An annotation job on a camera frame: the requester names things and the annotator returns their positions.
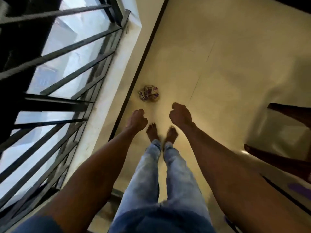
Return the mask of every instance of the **shirt sleeve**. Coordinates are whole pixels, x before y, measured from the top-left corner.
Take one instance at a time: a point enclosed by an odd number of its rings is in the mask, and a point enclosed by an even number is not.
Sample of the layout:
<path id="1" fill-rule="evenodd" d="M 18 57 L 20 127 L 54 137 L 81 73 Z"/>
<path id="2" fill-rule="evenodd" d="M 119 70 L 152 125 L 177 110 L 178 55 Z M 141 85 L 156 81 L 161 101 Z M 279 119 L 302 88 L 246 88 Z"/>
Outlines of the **shirt sleeve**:
<path id="1" fill-rule="evenodd" d="M 51 216 L 32 216 L 13 233 L 64 233 Z"/>

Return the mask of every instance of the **person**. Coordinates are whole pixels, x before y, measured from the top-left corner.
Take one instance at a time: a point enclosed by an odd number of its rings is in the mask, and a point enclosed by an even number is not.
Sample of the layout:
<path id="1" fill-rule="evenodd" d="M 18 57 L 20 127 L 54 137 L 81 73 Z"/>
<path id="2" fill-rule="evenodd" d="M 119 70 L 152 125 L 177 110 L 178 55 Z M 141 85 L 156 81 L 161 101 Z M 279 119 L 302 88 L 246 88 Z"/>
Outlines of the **person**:
<path id="1" fill-rule="evenodd" d="M 184 105 L 174 103 L 172 109 L 169 117 L 186 135 L 220 208 L 241 231 L 310 232 L 282 204 L 284 197 L 280 193 L 196 126 Z M 109 199 L 134 136 L 147 123 L 144 111 L 135 110 L 124 130 L 81 164 L 64 188 L 15 233 L 86 232 Z M 124 193 L 109 232 L 215 232 L 196 180 L 173 147 L 177 138 L 173 127 L 163 147 L 168 198 L 158 203 L 161 144 L 155 124 L 149 126 L 147 135 L 151 144 Z"/>

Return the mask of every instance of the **jeans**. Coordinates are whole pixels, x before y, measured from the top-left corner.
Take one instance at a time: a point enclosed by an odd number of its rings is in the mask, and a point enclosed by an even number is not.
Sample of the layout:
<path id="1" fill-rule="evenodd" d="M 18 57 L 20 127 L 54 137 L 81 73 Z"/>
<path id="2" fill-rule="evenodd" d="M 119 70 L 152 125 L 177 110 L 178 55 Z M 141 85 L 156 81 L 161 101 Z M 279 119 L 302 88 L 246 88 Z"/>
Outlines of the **jeans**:
<path id="1" fill-rule="evenodd" d="M 158 203 L 158 160 L 160 154 L 160 141 L 152 141 L 138 163 L 114 220 L 133 209 L 163 206 L 174 210 L 190 210 L 211 221 L 204 198 L 192 172 L 170 142 L 166 142 L 163 154 L 167 165 L 167 200 Z"/>

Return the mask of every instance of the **blue shirt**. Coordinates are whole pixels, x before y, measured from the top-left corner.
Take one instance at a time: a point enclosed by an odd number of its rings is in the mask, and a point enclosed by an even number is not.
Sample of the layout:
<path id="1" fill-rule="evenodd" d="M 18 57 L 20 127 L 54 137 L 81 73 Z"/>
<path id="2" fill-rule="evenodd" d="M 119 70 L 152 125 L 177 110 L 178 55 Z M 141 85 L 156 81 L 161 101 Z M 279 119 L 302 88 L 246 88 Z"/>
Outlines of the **blue shirt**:
<path id="1" fill-rule="evenodd" d="M 192 212 L 170 208 L 142 208 L 128 211 L 112 223 L 109 233 L 215 233 L 211 223 Z M 63 233 L 50 216 L 33 216 L 14 233 Z"/>

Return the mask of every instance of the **person's right foot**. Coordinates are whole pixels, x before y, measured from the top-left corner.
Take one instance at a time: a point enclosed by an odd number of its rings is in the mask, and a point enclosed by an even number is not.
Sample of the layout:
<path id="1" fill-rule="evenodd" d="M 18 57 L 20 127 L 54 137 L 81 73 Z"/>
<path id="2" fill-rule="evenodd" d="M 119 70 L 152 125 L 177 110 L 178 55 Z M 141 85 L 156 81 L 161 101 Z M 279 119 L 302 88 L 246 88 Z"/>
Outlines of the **person's right foot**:
<path id="1" fill-rule="evenodd" d="M 174 144 L 174 142 L 176 141 L 177 137 L 178 137 L 178 133 L 177 133 L 176 129 L 173 126 L 170 126 L 169 130 L 168 130 L 168 132 L 166 134 L 166 138 L 164 140 L 164 144 L 166 142 L 170 142 L 170 143 Z"/>
<path id="2" fill-rule="evenodd" d="M 157 139 L 160 141 L 159 136 L 158 136 L 158 130 L 156 129 L 156 124 L 151 123 L 146 131 L 150 142 L 153 142 L 153 140 Z"/>

